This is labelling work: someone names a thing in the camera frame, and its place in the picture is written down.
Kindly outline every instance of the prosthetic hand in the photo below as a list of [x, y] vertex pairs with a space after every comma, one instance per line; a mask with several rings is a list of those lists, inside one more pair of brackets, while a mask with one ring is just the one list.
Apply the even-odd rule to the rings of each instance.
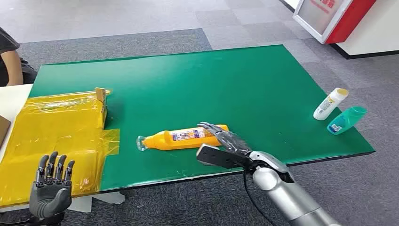
[[243, 167], [292, 226], [341, 226], [294, 181], [288, 167], [278, 159], [252, 151], [236, 134], [218, 126], [207, 122], [199, 126], [216, 136], [225, 150], [203, 144], [197, 151], [198, 161], [228, 169]]
[[72, 203], [71, 177], [75, 161], [72, 160], [68, 163], [64, 178], [62, 178], [66, 155], [61, 155], [57, 166], [55, 166], [57, 155], [58, 152], [53, 152], [50, 159], [48, 155], [41, 158], [36, 172], [36, 180], [32, 184], [29, 210], [39, 218], [49, 218], [61, 213]]

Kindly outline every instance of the person's arm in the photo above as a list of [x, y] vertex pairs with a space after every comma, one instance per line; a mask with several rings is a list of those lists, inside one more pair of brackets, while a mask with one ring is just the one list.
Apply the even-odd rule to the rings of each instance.
[[22, 76], [21, 61], [18, 53], [12, 50], [1, 53], [0, 55], [8, 72], [7, 86], [22, 85], [24, 83], [24, 78]]

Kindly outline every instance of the green mat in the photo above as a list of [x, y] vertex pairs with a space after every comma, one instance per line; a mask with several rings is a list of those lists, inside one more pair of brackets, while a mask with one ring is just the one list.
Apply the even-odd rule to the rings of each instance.
[[196, 161], [196, 149], [140, 152], [137, 136], [227, 124], [254, 149], [285, 163], [373, 151], [355, 128], [335, 136], [312, 117], [326, 94], [282, 46], [43, 65], [30, 96], [112, 90], [106, 129], [120, 128], [120, 152], [108, 156], [101, 190], [226, 170]]

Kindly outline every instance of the yellow tape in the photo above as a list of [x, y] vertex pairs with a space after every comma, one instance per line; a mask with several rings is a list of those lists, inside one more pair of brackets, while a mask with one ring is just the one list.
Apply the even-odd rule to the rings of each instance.
[[106, 155], [119, 151], [119, 129], [102, 130], [106, 110], [97, 95], [91, 91], [26, 101], [0, 164], [0, 206], [28, 201], [39, 159], [53, 151], [66, 154], [65, 163], [75, 160], [72, 195], [98, 191]]

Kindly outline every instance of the black cable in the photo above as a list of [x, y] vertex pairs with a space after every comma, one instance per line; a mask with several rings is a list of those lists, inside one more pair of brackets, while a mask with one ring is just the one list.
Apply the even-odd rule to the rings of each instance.
[[244, 178], [244, 187], [245, 187], [245, 191], [246, 191], [247, 194], [248, 194], [249, 199], [251, 200], [251, 202], [252, 202], [252, 204], [255, 206], [255, 208], [258, 210], [258, 212], [270, 223], [270, 225], [276, 226], [276, 225], [273, 223], [273, 221], [270, 220], [270, 218], [269, 218], [268, 216], [266, 216], [266, 215], [259, 209], [259, 207], [258, 207], [257, 204], [255, 203], [254, 199], [252, 198], [251, 194], [249, 193], [249, 191], [248, 191], [248, 186], [247, 186], [247, 176], [246, 176], [246, 173], [247, 173], [247, 172], [246, 172], [245, 170], [242, 171], [242, 175], [243, 175], [243, 178]]

